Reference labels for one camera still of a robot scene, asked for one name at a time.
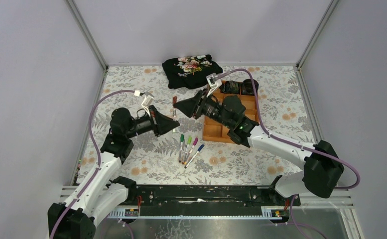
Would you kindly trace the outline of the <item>white pen light green cap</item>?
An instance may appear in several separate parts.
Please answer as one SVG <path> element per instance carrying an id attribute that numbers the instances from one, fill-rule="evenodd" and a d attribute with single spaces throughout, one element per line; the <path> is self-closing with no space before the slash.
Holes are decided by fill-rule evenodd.
<path id="1" fill-rule="evenodd" d="M 189 148 L 189 145 L 191 144 L 191 141 L 192 141 L 192 136 L 189 136 L 187 141 L 186 141 L 185 148 L 184 148 L 184 151 L 182 154 L 182 159 L 181 159 L 182 164 L 184 164 L 186 161 L 186 157 L 187 157 L 188 150 L 189 150 L 188 148 Z"/>

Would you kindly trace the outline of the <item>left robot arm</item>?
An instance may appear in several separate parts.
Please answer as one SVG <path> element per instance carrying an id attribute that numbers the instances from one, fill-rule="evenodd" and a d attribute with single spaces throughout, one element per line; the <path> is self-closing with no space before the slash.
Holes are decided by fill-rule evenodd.
<path id="1" fill-rule="evenodd" d="M 132 138 L 149 131 L 159 137 L 179 125 L 153 105 L 137 118 L 126 108 L 114 110 L 97 165 L 63 203 L 54 203 L 48 209 L 49 238 L 92 239 L 97 226 L 115 207 L 135 200 L 135 181 L 123 176 L 111 179 L 133 149 Z"/>

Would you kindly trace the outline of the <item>white pen magenta cap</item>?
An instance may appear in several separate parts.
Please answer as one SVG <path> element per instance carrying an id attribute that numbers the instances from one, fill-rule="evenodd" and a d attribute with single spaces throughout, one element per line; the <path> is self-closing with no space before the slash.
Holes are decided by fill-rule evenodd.
<path id="1" fill-rule="evenodd" d="M 188 153 L 187 153 L 187 155 L 185 157 L 185 160 L 184 160 L 184 163 L 183 163 L 184 165 L 187 164 L 187 162 L 189 160 L 189 157 L 191 156 L 191 154 L 192 154 L 192 152 L 193 152 L 197 142 L 198 142 L 198 137 L 195 137 L 195 139 L 194 139 L 193 143 L 191 144 L 191 147 L 190 147 L 190 149 L 189 149 L 189 151 L 188 151 Z"/>

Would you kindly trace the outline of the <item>white pen blue cap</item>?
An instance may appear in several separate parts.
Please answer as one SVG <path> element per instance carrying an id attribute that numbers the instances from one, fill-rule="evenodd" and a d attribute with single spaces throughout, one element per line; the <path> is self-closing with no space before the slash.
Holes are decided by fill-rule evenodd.
<path id="1" fill-rule="evenodd" d="M 187 163 L 185 164 L 184 168 L 186 169 L 195 159 L 195 157 L 201 152 L 201 150 L 204 148 L 204 144 L 200 145 L 200 147 L 197 149 L 197 151 L 188 159 Z"/>

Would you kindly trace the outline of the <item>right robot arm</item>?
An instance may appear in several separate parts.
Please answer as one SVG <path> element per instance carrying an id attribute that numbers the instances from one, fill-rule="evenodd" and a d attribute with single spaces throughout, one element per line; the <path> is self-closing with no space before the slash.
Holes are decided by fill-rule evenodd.
<path id="1" fill-rule="evenodd" d="M 335 160 L 331 144 L 320 141 L 318 144 L 300 143 L 278 133 L 262 129 L 258 122 L 249 119 L 246 107 L 236 96 L 227 96 L 222 102 L 206 89 L 174 104 L 189 118 L 206 116 L 226 128 L 228 137 L 236 144 L 261 149 L 281 157 L 301 169 L 292 175 L 274 179 L 274 191 L 284 198 L 310 192 L 320 198 L 329 198 L 344 172 L 344 166 Z"/>

